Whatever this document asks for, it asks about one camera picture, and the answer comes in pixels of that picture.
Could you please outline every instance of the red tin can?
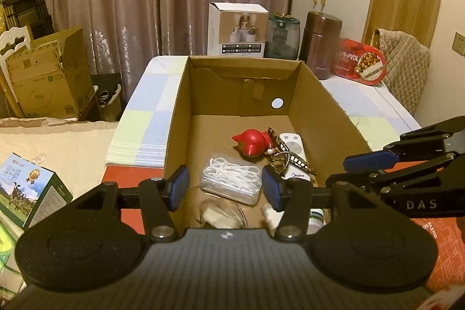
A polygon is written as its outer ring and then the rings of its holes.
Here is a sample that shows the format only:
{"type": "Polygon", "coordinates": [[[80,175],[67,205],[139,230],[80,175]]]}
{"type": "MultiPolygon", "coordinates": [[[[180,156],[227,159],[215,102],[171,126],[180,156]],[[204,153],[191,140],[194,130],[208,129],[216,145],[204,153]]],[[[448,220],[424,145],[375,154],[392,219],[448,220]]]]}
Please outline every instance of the red tin can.
{"type": "Polygon", "coordinates": [[[340,55],[333,61],[331,71],[355,82],[376,85],[386,74],[386,60],[373,46],[346,38],[340,40],[340,55]]]}

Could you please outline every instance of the white product box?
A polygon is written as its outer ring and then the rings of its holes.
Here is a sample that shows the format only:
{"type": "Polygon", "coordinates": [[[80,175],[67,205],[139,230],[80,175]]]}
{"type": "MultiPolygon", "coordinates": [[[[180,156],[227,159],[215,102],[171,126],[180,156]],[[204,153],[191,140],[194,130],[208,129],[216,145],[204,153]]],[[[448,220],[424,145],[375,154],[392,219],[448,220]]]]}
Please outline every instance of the white product box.
{"type": "Polygon", "coordinates": [[[259,4],[210,3],[207,55],[263,57],[268,11],[259,4]]]}

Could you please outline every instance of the box with cow image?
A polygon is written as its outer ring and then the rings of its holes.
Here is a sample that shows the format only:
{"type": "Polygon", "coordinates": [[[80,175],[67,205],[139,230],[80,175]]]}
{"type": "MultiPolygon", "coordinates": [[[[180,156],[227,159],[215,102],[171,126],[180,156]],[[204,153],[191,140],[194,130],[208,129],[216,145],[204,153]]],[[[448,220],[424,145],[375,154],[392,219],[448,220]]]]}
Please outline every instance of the box with cow image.
{"type": "Polygon", "coordinates": [[[0,167],[0,210],[24,230],[72,199],[55,172],[19,155],[11,154],[0,167]]]}

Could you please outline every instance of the wooden chair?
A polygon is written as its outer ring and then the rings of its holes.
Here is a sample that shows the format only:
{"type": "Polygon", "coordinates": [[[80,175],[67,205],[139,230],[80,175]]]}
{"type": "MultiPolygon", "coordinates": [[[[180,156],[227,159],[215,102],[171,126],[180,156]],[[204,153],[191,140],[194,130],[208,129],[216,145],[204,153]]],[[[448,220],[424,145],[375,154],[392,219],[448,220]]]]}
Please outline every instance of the wooden chair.
{"type": "Polygon", "coordinates": [[[12,27],[0,35],[0,87],[18,118],[24,118],[24,114],[18,105],[18,99],[11,84],[10,75],[6,68],[6,59],[23,46],[31,49],[31,37],[27,27],[12,27]]]}

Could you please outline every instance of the wall switch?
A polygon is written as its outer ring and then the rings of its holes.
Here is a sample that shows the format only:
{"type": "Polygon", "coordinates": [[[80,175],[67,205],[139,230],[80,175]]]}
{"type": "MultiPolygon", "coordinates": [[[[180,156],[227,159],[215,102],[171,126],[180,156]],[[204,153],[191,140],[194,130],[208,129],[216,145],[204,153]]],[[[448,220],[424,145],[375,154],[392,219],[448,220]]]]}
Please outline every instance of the wall switch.
{"type": "Polygon", "coordinates": [[[465,55],[465,36],[461,35],[459,32],[455,32],[452,50],[460,55],[465,55]]]}

